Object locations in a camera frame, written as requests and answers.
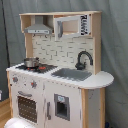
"faucet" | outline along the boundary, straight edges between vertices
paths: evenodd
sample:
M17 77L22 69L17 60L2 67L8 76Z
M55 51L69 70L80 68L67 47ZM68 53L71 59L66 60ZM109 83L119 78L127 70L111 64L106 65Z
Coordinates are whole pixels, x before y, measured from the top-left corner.
M76 64L76 68L77 68L77 70L83 70L83 69L85 69L85 63L84 64L82 64L81 62L80 62L80 57L81 57L81 55L83 55L83 54L86 54L87 56L88 56L88 58L89 58L89 60L90 60L90 65L93 65L93 59L92 59L92 57L91 57L91 55L88 53L88 52L86 52L86 51L81 51L79 54L78 54L78 63Z

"gray curtain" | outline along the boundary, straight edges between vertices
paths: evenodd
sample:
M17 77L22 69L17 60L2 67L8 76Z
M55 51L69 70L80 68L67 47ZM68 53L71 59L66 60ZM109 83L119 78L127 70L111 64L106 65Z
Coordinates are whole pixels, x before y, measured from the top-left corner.
M5 26L3 18L2 2L0 0L0 90L2 90L2 100L8 98L8 84L6 68L8 67Z
M114 128L128 128L127 6L127 0L4 0L10 63L25 57L20 13L102 11L102 70L115 77L106 88L106 120Z

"toy kitchen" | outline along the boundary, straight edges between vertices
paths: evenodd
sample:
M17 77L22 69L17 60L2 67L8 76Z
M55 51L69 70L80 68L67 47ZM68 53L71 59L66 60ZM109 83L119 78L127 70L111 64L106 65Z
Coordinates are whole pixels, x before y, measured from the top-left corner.
M101 12L20 18L26 59L7 69L12 118L35 128L105 128L105 87L114 78L101 71Z

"oven window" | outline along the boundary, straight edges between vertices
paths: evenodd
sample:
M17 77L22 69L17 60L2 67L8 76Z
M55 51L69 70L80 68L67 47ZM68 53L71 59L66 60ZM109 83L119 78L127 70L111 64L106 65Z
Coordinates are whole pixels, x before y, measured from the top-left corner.
M18 96L19 115L27 120L37 123L36 102Z

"floor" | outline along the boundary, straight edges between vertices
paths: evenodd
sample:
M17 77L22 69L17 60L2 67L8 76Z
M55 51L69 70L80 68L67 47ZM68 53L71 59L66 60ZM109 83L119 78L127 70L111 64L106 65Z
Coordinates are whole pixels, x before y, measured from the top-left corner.
M5 123L11 118L9 99L0 102L0 128L4 128Z

